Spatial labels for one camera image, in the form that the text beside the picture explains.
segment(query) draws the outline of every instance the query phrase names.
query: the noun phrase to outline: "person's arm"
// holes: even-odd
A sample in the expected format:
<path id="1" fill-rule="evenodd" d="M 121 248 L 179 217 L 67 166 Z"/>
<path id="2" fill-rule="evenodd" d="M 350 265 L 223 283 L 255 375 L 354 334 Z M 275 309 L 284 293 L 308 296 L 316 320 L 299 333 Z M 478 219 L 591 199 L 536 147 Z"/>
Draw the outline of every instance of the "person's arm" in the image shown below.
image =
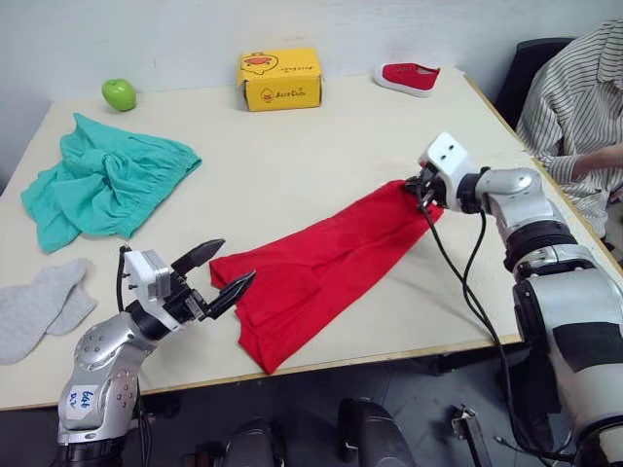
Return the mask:
<path id="1" fill-rule="evenodd" d="M 606 146 L 578 157 L 573 166 L 572 177 L 575 180 L 600 168 L 623 168 L 623 143 Z"/>
<path id="2" fill-rule="evenodd" d="M 565 184 L 581 180 L 591 170 L 623 167 L 623 143 L 589 154 L 560 155 L 563 131 L 553 105 L 539 95 L 541 88 L 542 82 L 535 80 L 517 124 L 517 133 L 554 180 Z"/>

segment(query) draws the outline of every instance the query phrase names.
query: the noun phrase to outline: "table edge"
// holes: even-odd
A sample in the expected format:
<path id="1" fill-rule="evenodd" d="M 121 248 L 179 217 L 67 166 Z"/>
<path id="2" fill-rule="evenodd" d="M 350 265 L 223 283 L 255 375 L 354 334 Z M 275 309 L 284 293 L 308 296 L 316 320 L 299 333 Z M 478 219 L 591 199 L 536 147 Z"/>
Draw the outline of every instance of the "table edge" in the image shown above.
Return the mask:
<path id="1" fill-rule="evenodd" d="M 500 336 L 499 340 L 504 344 L 522 342 L 522 338 L 519 334 L 509 334 L 506 336 Z M 443 353 L 460 352 L 464 350 L 473 350 L 476 348 L 491 347 L 493 345 L 494 345 L 493 341 L 487 340 L 487 339 L 480 339 L 476 341 L 466 341 L 466 342 L 461 342 L 461 343 L 450 343 L 450 344 L 444 344 L 444 345 L 434 345 L 432 347 L 423 347 L 423 348 L 418 348 L 418 349 L 413 349 L 413 350 L 403 350 L 399 352 L 382 353 L 378 355 L 368 355 L 365 357 L 347 358 L 345 360 L 335 360 L 332 362 L 314 363 L 310 365 L 302 365 L 300 367 L 285 368 L 282 370 L 277 370 L 271 375 L 267 375 L 265 373 L 252 373 L 249 375 L 242 375 L 239 377 L 221 377 L 218 379 L 210 379 L 207 381 L 199 381 L 199 382 L 193 382 L 189 384 L 167 386 L 167 387 L 162 387 L 159 389 L 152 389 L 152 390 L 145 390 L 145 391 L 141 390 L 141 393 L 143 395 L 162 394 L 166 392 L 181 391 L 185 389 L 195 389 L 198 387 L 214 386 L 217 384 L 227 384 L 231 382 L 247 381 L 250 379 L 259 379 L 263 377 L 279 377 L 279 376 L 284 376 L 284 375 L 294 375 L 297 373 L 312 372 L 316 370 L 328 370 L 331 368 L 348 367 L 351 365 L 362 365 L 365 363 L 375 363 L 375 362 L 383 362 L 383 361 L 389 361 L 389 360 L 402 360 L 402 359 L 407 359 L 407 358 L 423 357 L 426 355 L 438 355 L 438 354 L 443 354 Z M 6 412 L 6 411 L 45 409 L 45 408 L 53 407 L 57 405 L 57 403 L 58 401 L 53 401 L 53 402 L 48 402 L 48 403 L 26 405 L 26 406 L 3 407 L 3 408 L 0 408 L 0 413 Z"/>

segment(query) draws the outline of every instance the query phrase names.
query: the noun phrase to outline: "person's hand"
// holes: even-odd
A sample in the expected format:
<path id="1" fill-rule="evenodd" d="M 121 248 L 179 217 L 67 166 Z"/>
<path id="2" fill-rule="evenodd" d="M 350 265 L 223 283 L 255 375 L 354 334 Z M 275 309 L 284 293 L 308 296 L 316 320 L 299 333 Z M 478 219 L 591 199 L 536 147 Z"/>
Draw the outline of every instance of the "person's hand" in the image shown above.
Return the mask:
<path id="1" fill-rule="evenodd" d="M 603 168 L 623 167 L 623 143 L 613 144 L 597 150 L 594 157 Z"/>
<path id="2" fill-rule="evenodd" d="M 594 153 L 580 156 L 573 167 L 572 178 L 576 180 L 586 172 L 600 168 L 623 168 L 623 143 L 605 146 Z"/>
<path id="3" fill-rule="evenodd" d="M 615 192 L 612 192 L 607 199 L 607 202 L 615 202 L 617 200 L 623 200 L 623 188 L 619 188 Z"/>

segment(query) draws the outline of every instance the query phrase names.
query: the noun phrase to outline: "label sticker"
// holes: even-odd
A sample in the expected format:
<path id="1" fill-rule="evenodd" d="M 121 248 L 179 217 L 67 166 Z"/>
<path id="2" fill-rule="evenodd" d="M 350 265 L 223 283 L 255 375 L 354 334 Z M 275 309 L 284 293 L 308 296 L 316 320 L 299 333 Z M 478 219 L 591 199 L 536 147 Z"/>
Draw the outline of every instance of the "label sticker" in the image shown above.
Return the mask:
<path id="1" fill-rule="evenodd" d="M 97 384 L 81 384 L 71 386 L 65 413 L 70 420 L 82 420 L 95 407 L 95 392 Z"/>

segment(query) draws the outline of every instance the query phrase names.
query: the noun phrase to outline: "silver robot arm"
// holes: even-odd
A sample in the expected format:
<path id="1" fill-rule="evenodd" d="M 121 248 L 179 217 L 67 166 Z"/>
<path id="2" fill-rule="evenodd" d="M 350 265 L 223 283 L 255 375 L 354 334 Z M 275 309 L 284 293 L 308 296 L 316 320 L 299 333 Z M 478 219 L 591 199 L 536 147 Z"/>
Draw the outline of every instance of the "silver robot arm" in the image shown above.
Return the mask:
<path id="1" fill-rule="evenodd" d="M 495 216 L 504 265 L 516 280 L 519 330 L 549 357 L 578 446 L 576 465 L 623 465 L 623 294 L 617 284 L 577 244 L 537 171 L 477 172 L 448 133 L 420 162 L 420 175 L 406 184 L 420 208 L 435 201 Z"/>
<path id="2" fill-rule="evenodd" d="M 184 323 L 218 318 L 253 280 L 255 272 L 236 279 L 210 303 L 189 287 L 186 273 L 214 256 L 223 243 L 203 243 L 170 267 L 153 250 L 124 253 L 123 277 L 137 300 L 91 327 L 76 345 L 74 371 L 58 402 L 55 465 L 121 465 L 145 358 Z"/>

